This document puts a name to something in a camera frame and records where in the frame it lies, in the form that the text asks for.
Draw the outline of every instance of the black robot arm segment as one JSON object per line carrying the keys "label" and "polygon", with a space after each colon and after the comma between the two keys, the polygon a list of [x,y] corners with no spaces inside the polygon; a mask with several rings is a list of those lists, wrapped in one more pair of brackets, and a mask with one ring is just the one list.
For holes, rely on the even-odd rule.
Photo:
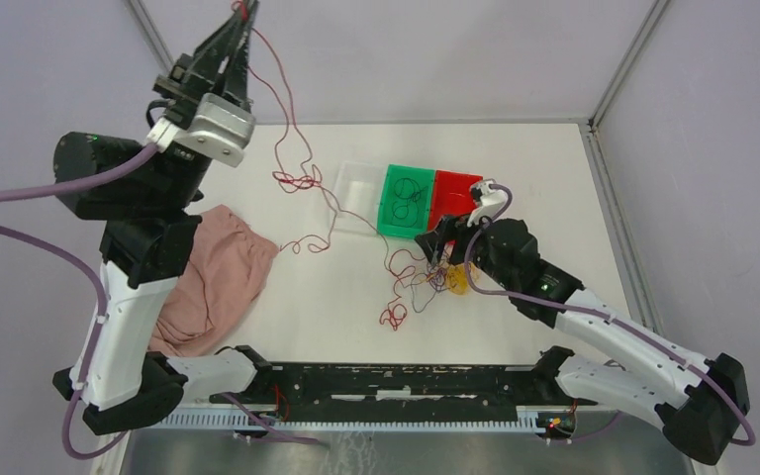
{"label": "black robot arm segment", "polygon": [[[430,264],[438,264],[451,241],[455,245],[448,263],[462,264],[470,240],[481,231],[470,260],[502,288],[560,304],[566,303],[575,291],[584,289],[580,280],[540,258],[537,238],[528,232],[524,221],[502,219],[490,226],[468,227],[468,216],[444,216],[434,231],[416,237]],[[555,328],[557,310],[517,298],[509,300],[523,315]]]}

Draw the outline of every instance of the white tabletop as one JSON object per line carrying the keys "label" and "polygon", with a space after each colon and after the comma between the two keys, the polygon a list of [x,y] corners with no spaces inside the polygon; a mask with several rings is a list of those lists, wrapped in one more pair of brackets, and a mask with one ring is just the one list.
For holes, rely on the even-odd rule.
{"label": "white tabletop", "polygon": [[[626,310],[614,255],[577,126],[306,126],[316,163],[333,188],[345,161],[398,163],[499,178],[515,202],[506,216],[524,219],[544,258]],[[329,211],[319,190],[284,194],[270,173],[282,126],[259,126],[238,168],[211,166],[205,199],[191,213],[229,206],[277,244],[324,235]],[[288,171],[306,157],[293,135],[281,147]],[[413,242],[390,239],[417,251]],[[502,297],[440,294],[394,332],[379,317],[392,298],[380,237],[334,232],[321,254],[276,257],[266,288],[225,344],[250,344],[271,361],[533,364],[553,344],[594,358],[587,344],[532,322]],[[396,260],[397,268],[406,265]],[[428,297],[422,286],[420,298]]]}

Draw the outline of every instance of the tangled red wire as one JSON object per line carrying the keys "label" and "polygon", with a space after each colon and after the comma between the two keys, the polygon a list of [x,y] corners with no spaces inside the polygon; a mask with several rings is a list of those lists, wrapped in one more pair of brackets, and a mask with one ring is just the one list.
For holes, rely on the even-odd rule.
{"label": "tangled red wire", "polygon": [[[246,11],[246,6],[244,2],[240,0],[233,2],[232,9],[235,11],[240,9],[243,19],[246,20],[248,18],[248,12]],[[284,83],[284,88],[287,91],[287,98],[289,100],[289,108],[288,108],[284,104],[284,101],[281,99],[281,96],[278,94],[278,91],[275,89],[275,87],[272,86],[271,83],[269,83],[268,81],[260,77],[251,66],[249,67],[249,73],[255,79],[257,79],[261,84],[266,86],[267,89],[269,89],[269,91],[275,97],[275,100],[278,103],[278,106],[281,108],[281,112],[284,114],[284,121],[285,121],[284,133],[281,135],[281,138],[275,143],[275,146],[273,148],[274,154],[275,154],[275,162],[278,165],[278,169],[272,171],[271,173],[272,178],[278,183],[278,186],[280,186],[281,190],[288,194],[293,194],[299,191],[312,190],[314,188],[318,188],[321,191],[322,196],[325,199],[325,202],[328,208],[330,208],[331,211],[333,212],[333,219],[332,219],[330,227],[328,228],[328,233],[326,237],[321,237],[316,234],[306,235],[297,240],[293,240],[293,241],[287,242],[286,244],[281,245],[280,250],[283,251],[289,248],[294,254],[299,254],[302,250],[302,243],[308,239],[315,241],[315,242],[307,243],[307,250],[311,253],[324,252],[330,249],[331,237],[333,234],[333,229],[335,227],[336,219],[341,214],[350,215],[354,218],[359,219],[363,223],[365,223],[372,231],[374,231],[378,236],[380,236],[381,239],[383,239],[383,243],[386,247],[386,253],[383,257],[383,267],[395,278],[395,282],[392,285],[392,292],[395,294],[395,298],[386,304],[385,310],[383,310],[383,312],[380,314],[379,321],[381,325],[389,323],[392,329],[396,331],[400,327],[400,325],[403,323],[403,321],[406,319],[407,315],[409,314],[409,309],[402,302],[402,300],[404,299],[404,296],[401,295],[399,290],[403,291],[403,290],[412,288],[416,285],[420,285],[421,283],[424,283],[424,282],[415,283],[415,277],[419,274],[419,272],[414,263],[411,263],[405,266],[400,271],[395,271],[393,269],[392,264],[395,260],[395,257],[401,252],[407,253],[413,262],[422,262],[422,261],[425,261],[426,259],[423,257],[415,257],[407,249],[397,250],[394,253],[392,253],[390,256],[389,254],[391,252],[391,247],[389,246],[389,242],[383,235],[380,234],[376,226],[370,223],[365,218],[357,215],[356,213],[344,210],[341,204],[339,203],[339,200],[337,199],[336,195],[330,189],[323,186],[322,171],[314,163],[311,163],[311,161],[313,161],[313,158],[314,158],[313,148],[311,147],[310,142],[307,140],[307,137],[305,137],[304,133],[302,133],[301,129],[298,126],[298,121],[296,120],[296,109],[295,109],[293,90],[290,87],[289,81],[287,80],[287,74],[284,69],[284,64],[281,62],[281,58],[278,56],[278,53],[276,52],[275,48],[272,46],[272,43],[270,43],[269,40],[257,29],[252,28],[251,30],[266,45],[267,49],[269,49],[269,52],[272,54],[272,57],[275,59],[275,63],[278,67],[278,72],[281,76],[281,81]],[[284,164],[281,160],[280,146],[282,143],[284,143],[284,141],[287,140],[287,137],[289,137],[291,129],[294,130],[296,134],[298,134],[298,136],[301,138],[308,152],[307,158],[305,158],[302,162],[299,163],[299,167],[301,168],[302,173],[303,173],[300,176],[295,176],[289,173],[284,168]]]}

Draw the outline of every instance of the pink cloth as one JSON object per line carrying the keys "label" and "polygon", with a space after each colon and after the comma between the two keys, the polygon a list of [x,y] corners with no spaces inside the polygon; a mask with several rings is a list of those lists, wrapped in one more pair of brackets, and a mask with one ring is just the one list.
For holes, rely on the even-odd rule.
{"label": "pink cloth", "polygon": [[278,246],[220,205],[202,215],[185,273],[149,341],[167,356],[200,356],[238,324],[263,290]]}

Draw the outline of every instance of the purple cable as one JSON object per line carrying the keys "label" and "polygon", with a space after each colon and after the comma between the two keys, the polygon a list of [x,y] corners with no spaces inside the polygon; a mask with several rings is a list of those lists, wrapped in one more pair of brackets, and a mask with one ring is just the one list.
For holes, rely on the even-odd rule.
{"label": "purple cable", "polygon": [[[106,315],[106,310],[107,310],[106,290],[104,290],[103,288],[103,283],[100,281],[100,278],[97,276],[97,274],[94,273],[91,267],[89,267],[85,262],[80,260],[79,257],[77,257],[76,255],[68,252],[67,250],[61,247],[51,244],[50,242],[39,239],[38,237],[26,235],[25,233],[12,230],[10,228],[5,228],[3,226],[0,226],[0,235],[7,238],[19,240],[21,242],[28,243],[42,250],[46,250],[50,252],[51,254],[65,260],[66,262],[76,267],[80,272],[82,272],[83,274],[86,275],[86,277],[89,278],[89,280],[92,283],[92,286],[94,287],[95,292],[97,293],[97,314]],[[91,328],[91,332],[89,334],[89,341],[86,344],[86,351],[85,351],[85,354],[83,354],[82,364],[80,365],[79,376],[77,377],[77,381],[79,382],[84,382],[86,379],[86,375],[88,374],[92,356],[94,356],[94,351],[97,348],[97,342],[100,339],[100,328],[101,328],[101,324],[95,321],[94,325]],[[65,448],[65,452],[68,453],[68,455],[78,460],[88,460],[88,459],[97,457],[99,455],[102,455],[108,452],[112,447],[114,447],[118,442],[120,442],[121,439],[124,438],[124,435],[126,435],[126,432],[119,433],[108,445],[101,447],[93,452],[83,453],[83,452],[77,451],[74,448],[74,446],[71,444],[70,428],[71,428],[71,420],[74,418],[74,413],[77,410],[77,403],[80,401],[80,396],[82,394],[83,394],[83,390],[78,389],[74,391],[74,394],[71,396],[70,401],[68,401],[68,409],[65,411],[65,418],[62,421],[61,437],[62,437],[62,446]]]}
{"label": "purple cable", "polygon": [[[510,189],[503,185],[492,185],[492,188],[496,190],[504,191],[508,194],[508,201],[506,201],[506,204],[503,206],[500,211],[494,215],[492,218],[492,221],[496,221],[497,218],[503,215],[505,211],[511,206],[511,203],[514,199],[512,192]],[[683,365],[685,364],[685,369],[688,369],[692,371],[693,374],[701,378],[702,381],[707,383],[710,388],[712,388],[713,391],[715,391],[716,394],[721,398],[721,400],[729,407],[729,409],[732,411],[733,415],[738,419],[738,422],[741,424],[741,426],[744,428],[744,431],[747,433],[747,439],[741,440],[734,438],[730,441],[730,443],[735,445],[745,445],[750,446],[756,443],[756,434],[753,431],[753,427],[750,425],[750,422],[747,420],[747,418],[744,417],[744,414],[741,413],[741,410],[738,409],[738,406],[735,405],[735,403],[732,401],[732,398],[729,397],[729,395],[726,394],[726,392],[721,389],[720,386],[718,386],[717,383],[705,372],[701,371],[699,368],[695,367],[691,364],[686,364],[686,359],[681,357],[679,354],[675,353],[671,349],[663,346],[659,342],[655,341],[653,338],[649,337],[647,334],[643,333],[642,331],[638,330],[631,324],[626,323],[622,319],[613,319],[611,315],[606,314],[604,312],[601,312],[596,309],[590,309],[587,307],[580,307],[577,305],[566,305],[566,304],[560,304],[557,302],[551,302],[545,299],[540,299],[537,297],[532,297],[530,295],[522,294],[520,292],[511,292],[507,290],[485,290],[481,289],[476,286],[476,283],[473,281],[473,277],[470,275],[470,256],[473,252],[473,244],[476,242],[476,239],[479,238],[479,236],[482,234],[482,232],[485,230],[485,227],[480,228],[476,234],[473,235],[473,238],[470,240],[470,242],[467,244],[467,248],[464,252],[464,275],[467,279],[467,284],[470,286],[471,289],[473,289],[475,292],[478,292],[480,294],[484,295],[499,295],[503,297],[511,297],[515,299],[524,300],[526,302],[531,302],[533,304],[542,305],[545,307],[549,307],[556,310],[562,310],[562,311],[568,311],[568,312],[578,312],[581,314],[586,315],[592,315],[594,317],[599,317],[600,319],[604,320],[605,322],[613,321],[613,324],[622,328],[626,332],[636,336],[641,341],[647,343],[657,351],[663,353],[664,355],[668,356],[671,360],[676,362],[677,364]]]}
{"label": "purple cable", "polygon": [[269,424],[267,424],[263,419],[256,416],[252,411],[246,408],[238,399],[234,396],[232,396],[229,393],[223,393],[221,394],[224,398],[226,398],[230,403],[237,406],[238,409],[243,411],[244,414],[251,420],[253,420],[256,424],[264,428],[267,432],[274,435],[275,439],[267,440],[265,438],[256,438],[253,440],[261,441],[261,442],[293,442],[293,443],[302,443],[305,445],[323,445],[322,442],[316,438],[310,438],[310,437],[294,437],[292,435],[288,435],[280,430],[276,430]]}
{"label": "purple cable", "polygon": [[150,142],[145,145],[136,156],[111,170],[106,170],[102,173],[79,178],[77,180],[54,183],[52,185],[0,191],[0,203],[43,198],[45,196],[70,195],[72,193],[90,190],[100,185],[105,185],[111,181],[115,181],[118,178],[135,171],[140,166],[147,163],[157,152],[158,148],[155,143]]}

